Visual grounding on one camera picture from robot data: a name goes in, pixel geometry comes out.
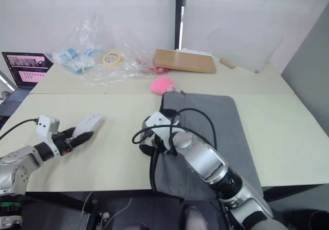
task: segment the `clear plastic bag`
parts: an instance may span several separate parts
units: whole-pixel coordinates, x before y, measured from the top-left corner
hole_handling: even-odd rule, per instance
[[[87,79],[87,84],[107,85],[129,78],[149,78],[168,72],[153,65],[154,50],[133,46],[133,36],[115,39],[105,33],[101,16],[91,14],[67,37],[60,49],[46,53],[54,63]]]

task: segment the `yellow tape roll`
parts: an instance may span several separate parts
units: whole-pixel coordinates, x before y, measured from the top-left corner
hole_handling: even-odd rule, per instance
[[[111,50],[103,57],[103,63],[109,68],[116,67],[122,62],[123,59],[118,50]]]

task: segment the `white wall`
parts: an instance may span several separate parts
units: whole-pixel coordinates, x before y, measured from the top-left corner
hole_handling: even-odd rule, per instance
[[[46,52],[90,12],[151,48],[174,48],[175,0],[0,0],[0,51]],[[0,70],[11,78],[0,59]]]
[[[282,72],[329,0],[187,0],[182,47],[208,48],[207,36],[230,27],[252,39],[261,30],[282,36],[270,57]],[[245,27],[256,27],[255,30]]]

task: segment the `floor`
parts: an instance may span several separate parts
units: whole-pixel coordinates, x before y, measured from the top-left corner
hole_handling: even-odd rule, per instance
[[[100,201],[100,211],[115,212],[125,208],[130,198]],[[119,214],[106,229],[121,230],[126,226],[142,222],[151,230],[179,230],[182,209],[185,205],[196,206],[204,215],[208,230],[226,230],[226,223],[219,205],[204,201],[185,201],[175,198],[137,197],[132,198],[127,210]],[[24,230],[83,230],[88,215],[84,214],[80,228],[81,212],[45,203],[30,203],[23,207]]]

